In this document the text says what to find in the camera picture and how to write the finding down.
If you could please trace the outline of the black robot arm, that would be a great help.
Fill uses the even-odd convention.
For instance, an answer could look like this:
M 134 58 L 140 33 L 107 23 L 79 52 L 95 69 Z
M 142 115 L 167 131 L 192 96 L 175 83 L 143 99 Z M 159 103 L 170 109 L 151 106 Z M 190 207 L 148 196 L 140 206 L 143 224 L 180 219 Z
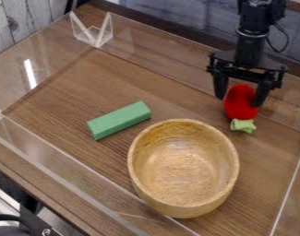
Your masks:
M 287 67 L 271 60 L 263 45 L 271 44 L 270 27 L 289 37 L 277 22 L 285 17 L 287 0 L 237 0 L 239 24 L 235 28 L 237 44 L 231 51 L 210 52 L 206 71 L 213 76 L 214 96 L 225 98 L 229 79 L 237 78 L 257 84 L 251 107 L 258 108 L 273 89 L 282 86 Z

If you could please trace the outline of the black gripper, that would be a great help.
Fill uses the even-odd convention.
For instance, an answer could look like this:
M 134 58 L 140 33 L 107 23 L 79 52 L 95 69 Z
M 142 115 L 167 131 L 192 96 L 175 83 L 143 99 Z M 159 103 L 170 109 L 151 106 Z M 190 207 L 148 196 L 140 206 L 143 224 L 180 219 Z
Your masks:
M 238 64 L 234 61 L 234 51 L 210 52 L 209 60 L 206 71 L 213 76 L 214 96 L 219 100 L 225 98 L 229 80 L 235 78 L 257 85 L 251 106 L 259 107 L 270 89 L 281 87 L 287 67 L 265 55 L 255 65 Z

